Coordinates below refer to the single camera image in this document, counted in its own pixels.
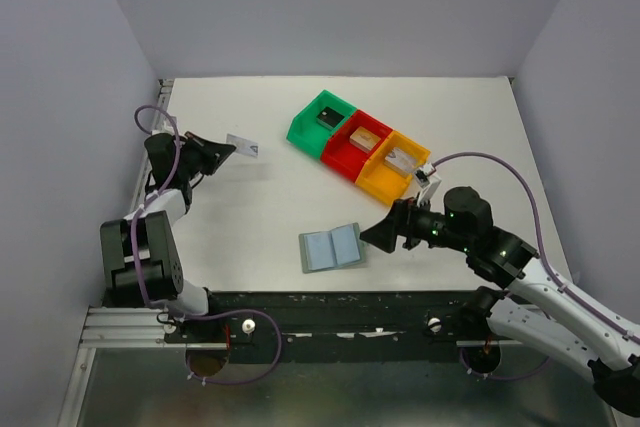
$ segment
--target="white wall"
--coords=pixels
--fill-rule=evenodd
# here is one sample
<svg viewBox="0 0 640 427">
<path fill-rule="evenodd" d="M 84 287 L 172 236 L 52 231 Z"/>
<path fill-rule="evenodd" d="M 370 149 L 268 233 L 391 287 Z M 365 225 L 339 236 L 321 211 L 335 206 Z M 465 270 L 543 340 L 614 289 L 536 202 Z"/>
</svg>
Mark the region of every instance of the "white wall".
<svg viewBox="0 0 640 427">
<path fill-rule="evenodd" d="M 118 0 L 158 74 L 512 75 L 557 0 Z"/>
<path fill-rule="evenodd" d="M 567 260 L 640 322 L 640 0 L 560 0 L 514 84 Z"/>
<path fill-rule="evenodd" d="M 1 0 L 0 424 L 54 425 L 155 74 L 116 0 Z"/>
</svg>

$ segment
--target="cable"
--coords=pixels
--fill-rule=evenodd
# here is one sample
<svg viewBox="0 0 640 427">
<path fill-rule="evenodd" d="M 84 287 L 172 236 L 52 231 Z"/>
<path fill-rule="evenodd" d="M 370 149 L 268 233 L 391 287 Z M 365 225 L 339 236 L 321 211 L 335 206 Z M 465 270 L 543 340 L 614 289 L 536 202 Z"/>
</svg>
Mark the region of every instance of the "cable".
<svg viewBox="0 0 640 427">
<path fill-rule="evenodd" d="M 476 377 L 481 377 L 486 380 L 495 380 L 498 382 L 516 382 L 518 380 L 525 380 L 533 377 L 534 375 L 538 375 L 544 369 L 546 369 L 551 364 L 551 358 L 547 357 L 542 363 L 526 374 L 514 375 L 514 376 L 501 376 L 501 375 L 489 375 L 489 374 L 481 374 L 480 372 L 476 372 L 469 366 L 469 362 L 467 360 L 467 351 L 464 348 L 460 349 L 460 363 L 467 369 L 467 373 L 474 375 Z"/>
<path fill-rule="evenodd" d="M 516 179 L 518 179 L 518 182 L 520 182 L 520 184 L 524 188 L 525 192 L 527 193 L 527 197 L 529 197 L 529 202 L 531 203 L 531 210 L 533 211 L 533 222 L 535 225 L 536 239 L 538 241 L 538 250 L 540 251 L 540 260 L 542 262 L 542 266 L 544 267 L 544 270 L 547 273 L 547 275 L 553 280 L 553 282 L 558 287 L 563 287 L 562 281 L 560 281 L 557 277 L 557 275 L 559 274 L 556 274 L 553 271 L 549 263 L 549 260 L 547 258 L 547 253 L 544 249 L 544 243 L 542 240 L 542 227 L 540 226 L 540 213 L 538 212 L 538 204 L 536 203 L 536 199 L 533 196 L 533 192 L 531 191 L 531 188 L 529 187 L 527 182 L 524 180 L 524 177 L 522 177 L 522 175 L 520 175 L 520 173 L 508 162 L 502 160 L 499 157 L 496 157 L 495 155 L 485 154 L 483 152 L 459 152 L 457 154 L 447 155 L 445 157 L 442 157 L 439 160 L 436 160 L 435 162 L 433 162 L 432 165 L 434 167 L 438 167 L 439 165 L 444 164 L 449 160 L 458 159 L 460 157 L 482 157 L 484 159 L 492 160 L 502 165 L 503 167 L 505 167 L 509 172 L 511 172 L 516 177 Z M 563 291 L 565 294 L 571 297 L 571 299 L 573 299 L 577 304 L 579 304 L 582 308 L 584 308 L 591 315 L 593 315 L 598 320 L 603 322 L 605 325 L 611 327 L 613 330 L 615 330 L 619 334 L 628 336 L 630 340 L 640 345 L 640 336 L 639 336 L 640 334 L 628 335 L 627 329 L 616 324 L 614 321 L 610 320 L 606 315 L 604 315 L 598 309 L 596 309 L 595 307 L 592 307 L 587 301 L 583 300 L 578 294 L 573 292 L 569 287 L 564 287 Z"/>
<path fill-rule="evenodd" d="M 160 318 L 161 315 L 166 315 L 167 316 L 167 320 L 162 320 Z M 169 315 L 168 312 L 158 312 L 158 315 L 156 315 L 156 322 L 158 322 L 160 325 L 170 325 L 172 327 L 177 327 L 178 323 L 173 320 L 173 318 Z"/>
<path fill-rule="evenodd" d="M 133 254 L 133 265 L 135 267 L 136 277 L 138 279 L 138 286 L 140 287 L 140 294 L 142 295 L 142 299 L 143 299 L 144 305 L 146 307 L 148 307 L 148 308 L 157 308 L 159 306 L 163 306 L 164 307 L 164 303 L 162 301 L 151 301 L 151 299 L 149 298 L 149 292 L 147 290 L 147 286 L 146 286 L 145 281 L 144 281 L 144 274 L 142 272 L 142 264 L 140 262 L 140 251 L 139 251 L 139 246 L 138 246 L 137 226 L 138 226 L 138 220 L 140 219 L 140 216 L 149 207 L 151 202 L 153 202 L 157 197 L 160 197 L 162 195 L 162 193 L 166 190 L 167 186 L 169 185 L 169 183 L 173 179 L 173 176 L 175 175 L 176 170 L 178 170 L 178 163 L 180 162 L 181 137 L 180 137 L 180 133 L 178 131 L 178 125 L 176 124 L 175 119 L 173 117 L 171 117 L 165 110 L 162 110 L 161 108 L 156 107 L 155 105 L 143 105 L 141 107 L 138 107 L 135 110 L 134 121 L 135 121 L 136 125 L 138 126 L 138 128 L 141 131 L 143 131 L 144 133 L 146 133 L 148 135 L 152 135 L 153 134 L 150 130 L 146 129 L 145 127 L 142 126 L 142 124 L 140 124 L 140 120 L 139 120 L 138 116 L 140 115 L 140 112 L 142 112 L 143 110 L 153 110 L 155 112 L 158 112 L 165 119 L 167 119 L 169 124 L 171 124 L 171 128 L 173 129 L 173 132 L 175 134 L 175 144 L 176 144 L 176 154 L 175 154 L 175 157 L 173 159 L 173 165 L 171 166 L 171 170 L 169 171 L 169 175 L 167 176 L 167 178 L 164 181 L 164 183 L 158 188 L 158 190 L 156 191 L 155 195 L 149 197 L 149 199 L 145 199 L 144 203 L 138 207 L 138 209 L 133 214 L 133 218 L 131 219 L 131 250 L 132 250 L 132 254 Z M 198 316 L 198 315 L 192 315 L 192 314 L 184 313 L 184 318 L 189 319 L 189 320 L 198 320 L 198 321 L 212 321 L 212 320 L 224 319 L 226 317 L 231 317 L 233 315 L 238 315 L 238 314 L 243 314 L 243 313 L 250 313 L 250 314 L 259 315 L 261 317 L 264 317 L 273 326 L 273 329 L 274 329 L 274 331 L 276 333 L 276 339 L 278 341 L 278 346 L 277 346 L 277 349 L 276 349 L 276 354 L 275 354 L 275 356 L 273 358 L 273 361 L 269 365 L 269 368 L 265 372 L 263 372 L 262 374 L 260 374 L 260 375 L 258 375 L 256 377 L 252 377 L 252 378 L 246 379 L 246 380 L 239 380 L 239 381 L 214 381 L 214 380 L 210 380 L 210 379 L 207 379 L 207 378 L 200 378 L 200 377 L 196 376 L 195 374 L 193 374 L 193 376 L 195 376 L 199 380 L 201 380 L 201 381 L 203 381 L 205 383 L 209 383 L 209 384 L 243 385 L 243 384 L 248 384 L 248 383 L 254 382 L 256 380 L 259 380 L 259 379 L 263 378 L 264 376 L 266 376 L 267 374 L 269 374 L 271 371 L 273 371 L 273 369 L 278 364 L 278 360 L 280 360 L 280 354 L 282 353 L 282 333 L 280 331 L 280 328 L 278 327 L 278 324 L 273 319 L 273 317 L 271 317 L 270 315 L 268 315 L 268 314 L 266 314 L 264 312 L 260 312 L 259 310 L 242 309 L 242 310 L 233 310 L 233 311 L 229 311 L 229 312 L 224 312 L 222 314 L 205 315 L 205 316 Z"/>
<path fill-rule="evenodd" d="M 195 189 L 197 186 L 200 185 L 200 183 L 204 180 L 204 174 L 200 174 L 200 177 L 198 178 L 198 180 L 196 180 L 193 184 L 191 184 L 191 188 Z"/>
<path fill-rule="evenodd" d="M 138 207 L 138 209 L 134 212 L 133 218 L 131 219 L 131 250 L 133 254 L 133 265 L 136 270 L 136 277 L 138 279 L 138 286 L 140 287 L 140 295 L 142 295 L 142 300 L 144 301 L 144 305 L 149 308 L 157 308 L 162 302 L 152 302 L 149 298 L 149 292 L 147 291 L 147 286 L 144 282 L 144 274 L 142 273 L 142 264 L 140 262 L 140 250 L 138 247 L 138 220 L 140 216 L 144 213 L 144 211 L 149 207 L 151 202 L 153 202 L 156 197 L 160 197 L 162 193 L 165 191 L 173 176 L 178 170 L 178 162 L 180 162 L 180 134 L 178 133 L 178 125 L 173 117 L 167 114 L 164 110 L 155 105 L 143 105 L 142 107 L 138 107 L 133 114 L 133 119 L 140 130 L 142 130 L 145 134 L 152 135 L 152 132 L 140 124 L 140 120 L 138 116 L 140 112 L 144 110 L 153 110 L 155 112 L 160 113 L 164 116 L 171 127 L 173 128 L 173 132 L 175 133 L 176 138 L 176 155 L 173 159 L 173 165 L 171 166 L 171 170 L 169 171 L 169 175 L 167 176 L 164 183 L 158 188 L 156 191 L 156 195 L 145 199 L 145 201 Z"/>
</svg>

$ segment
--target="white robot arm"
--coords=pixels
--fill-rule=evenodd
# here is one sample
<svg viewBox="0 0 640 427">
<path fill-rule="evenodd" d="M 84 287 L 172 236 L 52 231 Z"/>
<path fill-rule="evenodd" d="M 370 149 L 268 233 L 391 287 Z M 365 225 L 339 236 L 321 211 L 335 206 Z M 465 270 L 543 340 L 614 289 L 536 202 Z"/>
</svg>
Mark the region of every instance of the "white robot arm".
<svg viewBox="0 0 640 427">
<path fill-rule="evenodd" d="M 178 316 L 206 315 L 207 291 L 184 278 L 171 226 L 189 211 L 192 182 L 215 173 L 236 148 L 186 132 L 177 156 L 176 141 L 162 132 L 147 138 L 154 185 L 147 186 L 138 209 L 100 227 L 107 296 L 113 305 L 162 306 Z"/>
<path fill-rule="evenodd" d="M 490 205 L 471 187 L 457 187 L 444 197 L 444 214 L 428 202 L 397 200 L 380 223 L 361 239 L 385 252 L 395 250 L 397 236 L 411 249 L 421 240 L 429 247 L 466 255 L 467 265 L 501 291 L 476 291 L 476 315 L 489 333 L 521 341 L 562 362 L 594 385 L 609 405 L 640 417 L 640 326 L 622 318 L 578 289 L 519 237 L 493 225 Z M 515 294 L 550 318 L 516 302 Z"/>
</svg>

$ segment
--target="metal floor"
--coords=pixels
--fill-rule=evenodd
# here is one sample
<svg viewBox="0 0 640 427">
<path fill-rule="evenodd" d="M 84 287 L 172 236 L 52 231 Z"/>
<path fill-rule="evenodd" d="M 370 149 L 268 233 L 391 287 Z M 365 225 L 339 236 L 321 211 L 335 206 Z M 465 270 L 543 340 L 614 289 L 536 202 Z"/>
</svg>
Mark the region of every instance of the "metal floor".
<svg viewBox="0 0 640 427">
<path fill-rule="evenodd" d="M 87 427 L 602 427 L 614 426 L 591 387 L 558 364 L 522 382 L 465 375 L 458 364 L 282 364 L 240 387 L 187 381 L 183 352 L 99 350 L 80 425 Z M 504 349 L 504 375 L 539 364 Z M 261 365 L 225 367 L 252 376 Z"/>
</svg>

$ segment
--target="yellow bin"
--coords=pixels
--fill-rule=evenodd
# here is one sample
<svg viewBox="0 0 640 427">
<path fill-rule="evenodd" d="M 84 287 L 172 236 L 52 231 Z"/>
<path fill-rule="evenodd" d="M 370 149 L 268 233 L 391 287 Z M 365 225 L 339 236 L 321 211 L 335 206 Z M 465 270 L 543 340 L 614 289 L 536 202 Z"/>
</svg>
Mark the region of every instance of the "yellow bin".
<svg viewBox="0 0 640 427">
<path fill-rule="evenodd" d="M 417 159 L 419 165 L 424 164 L 431 153 L 394 130 L 365 162 L 356 179 L 356 185 L 387 205 L 404 195 L 412 177 L 403 177 L 384 164 L 385 157 L 396 147 Z"/>
</svg>

